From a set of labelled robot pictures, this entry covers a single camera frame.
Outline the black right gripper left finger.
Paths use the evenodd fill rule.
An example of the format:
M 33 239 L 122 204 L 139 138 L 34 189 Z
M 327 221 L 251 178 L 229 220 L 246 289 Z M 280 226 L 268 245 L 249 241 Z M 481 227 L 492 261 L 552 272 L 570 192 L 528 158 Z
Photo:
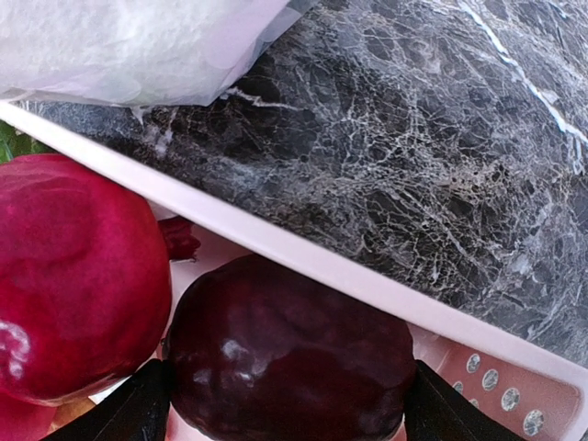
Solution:
M 164 440 L 170 411 L 171 368 L 152 359 L 87 413 L 47 440 Z

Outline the clear zip top bag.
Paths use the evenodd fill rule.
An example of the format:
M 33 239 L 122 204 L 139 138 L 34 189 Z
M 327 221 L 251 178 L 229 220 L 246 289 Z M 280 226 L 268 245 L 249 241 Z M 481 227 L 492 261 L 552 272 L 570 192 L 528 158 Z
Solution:
M 309 1 L 4 1 L 1 96 L 206 106 Z

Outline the dark red fruit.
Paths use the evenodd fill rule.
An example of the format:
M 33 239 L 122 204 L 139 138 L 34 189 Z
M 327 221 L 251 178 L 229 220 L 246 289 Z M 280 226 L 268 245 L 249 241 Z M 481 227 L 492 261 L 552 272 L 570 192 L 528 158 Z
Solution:
M 215 440 L 387 440 L 415 374 L 405 321 L 256 254 L 185 290 L 164 353 Z

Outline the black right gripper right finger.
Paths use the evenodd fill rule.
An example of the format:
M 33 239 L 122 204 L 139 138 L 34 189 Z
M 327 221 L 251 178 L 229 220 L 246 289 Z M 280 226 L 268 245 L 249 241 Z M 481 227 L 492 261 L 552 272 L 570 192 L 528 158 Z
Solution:
M 408 441 L 522 441 L 522 437 L 473 406 L 424 361 L 416 362 L 404 398 Z

